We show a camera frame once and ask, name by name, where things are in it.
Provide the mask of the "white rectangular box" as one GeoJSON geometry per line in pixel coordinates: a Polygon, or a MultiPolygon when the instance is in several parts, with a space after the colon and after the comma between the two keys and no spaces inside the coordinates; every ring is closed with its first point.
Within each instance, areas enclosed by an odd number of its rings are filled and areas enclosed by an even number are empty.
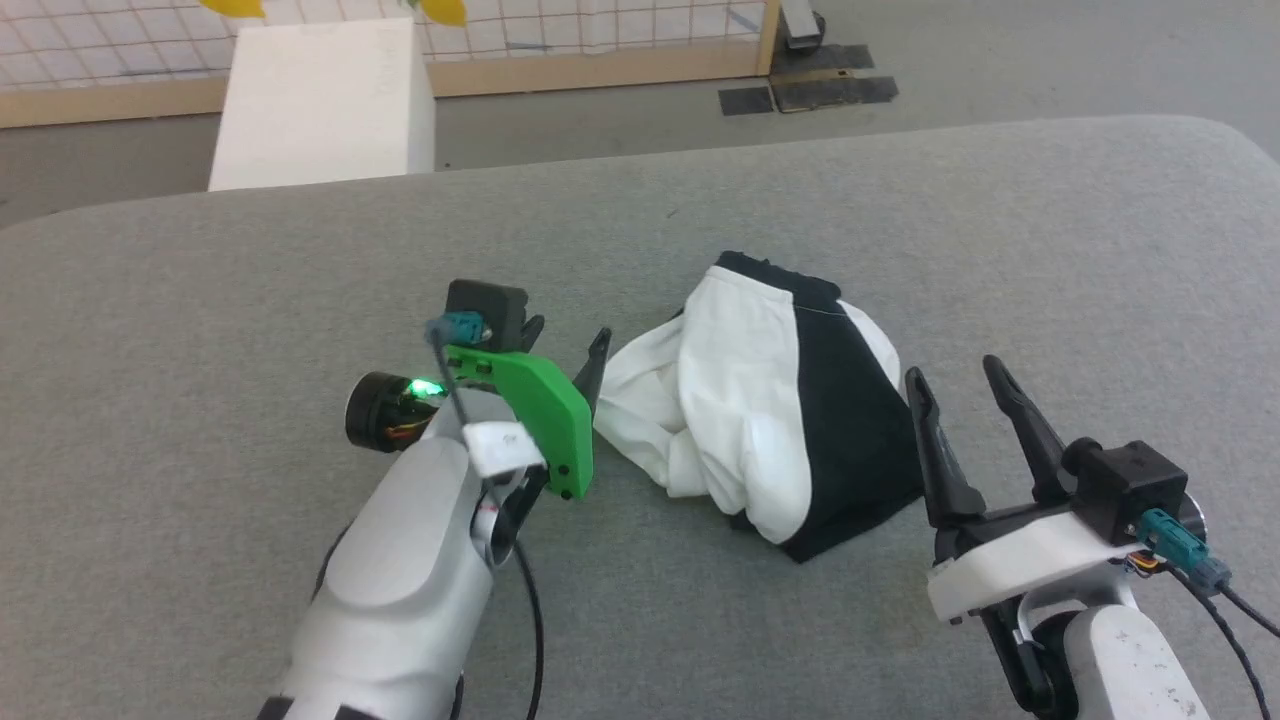
{"type": "Polygon", "coordinates": [[[209,188],[435,169],[436,100],[410,18],[242,29],[209,188]]]}

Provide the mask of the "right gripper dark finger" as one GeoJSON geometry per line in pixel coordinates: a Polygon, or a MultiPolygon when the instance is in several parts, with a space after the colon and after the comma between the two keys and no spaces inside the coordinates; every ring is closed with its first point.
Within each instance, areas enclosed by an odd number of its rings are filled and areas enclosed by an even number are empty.
{"type": "Polygon", "coordinates": [[[986,500],[966,480],[941,425],[940,405],[922,369],[908,369],[905,391],[931,527],[943,530],[974,521],[986,514],[986,500]]]}
{"type": "Polygon", "coordinates": [[[986,355],[982,366],[998,409],[1018,437],[1030,470],[1034,501],[1039,505],[1066,503],[1071,489],[1061,478],[1065,451],[1061,438],[1000,357],[986,355]]]}

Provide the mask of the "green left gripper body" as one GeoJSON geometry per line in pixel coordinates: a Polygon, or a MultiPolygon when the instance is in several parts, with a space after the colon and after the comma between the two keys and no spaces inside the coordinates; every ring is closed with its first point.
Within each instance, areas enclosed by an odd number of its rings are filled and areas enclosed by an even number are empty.
{"type": "Polygon", "coordinates": [[[449,345],[454,374],[493,386],[525,424],[549,466],[550,491],[581,500],[594,473],[593,416],[586,398],[552,360],[449,345]]]}

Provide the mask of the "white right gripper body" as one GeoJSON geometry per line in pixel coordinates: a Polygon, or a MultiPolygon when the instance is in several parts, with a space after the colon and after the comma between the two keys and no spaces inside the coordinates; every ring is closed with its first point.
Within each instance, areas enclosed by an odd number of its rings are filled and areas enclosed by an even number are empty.
{"type": "Polygon", "coordinates": [[[928,574],[928,597],[947,623],[1139,551],[1133,538],[1115,544],[1076,514],[1057,512],[943,561],[928,574]]]}

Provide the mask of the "long black floor tape patch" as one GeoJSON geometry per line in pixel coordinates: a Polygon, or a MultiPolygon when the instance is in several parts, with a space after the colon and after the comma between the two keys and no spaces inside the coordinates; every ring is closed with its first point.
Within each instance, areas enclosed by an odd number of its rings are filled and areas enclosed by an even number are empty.
{"type": "Polygon", "coordinates": [[[891,102],[899,96],[893,77],[801,76],[771,77],[774,105],[783,114],[827,108],[891,102]]]}

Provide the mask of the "white and black t-shirt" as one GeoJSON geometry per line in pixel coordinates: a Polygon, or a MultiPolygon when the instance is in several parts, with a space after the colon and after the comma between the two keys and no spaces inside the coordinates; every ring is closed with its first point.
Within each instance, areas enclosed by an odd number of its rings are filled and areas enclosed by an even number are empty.
{"type": "Polygon", "coordinates": [[[805,562],[920,498],[899,351],[828,281],[724,251],[607,363],[595,428],[672,498],[805,562]]]}

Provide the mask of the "grey metal foot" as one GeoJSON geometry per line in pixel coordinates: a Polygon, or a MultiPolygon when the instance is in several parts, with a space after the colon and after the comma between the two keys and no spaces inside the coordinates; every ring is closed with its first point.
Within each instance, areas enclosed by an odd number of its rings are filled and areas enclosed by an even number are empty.
{"type": "Polygon", "coordinates": [[[826,40],[826,18],[813,0],[780,0],[783,46],[790,53],[815,53],[826,40]]]}

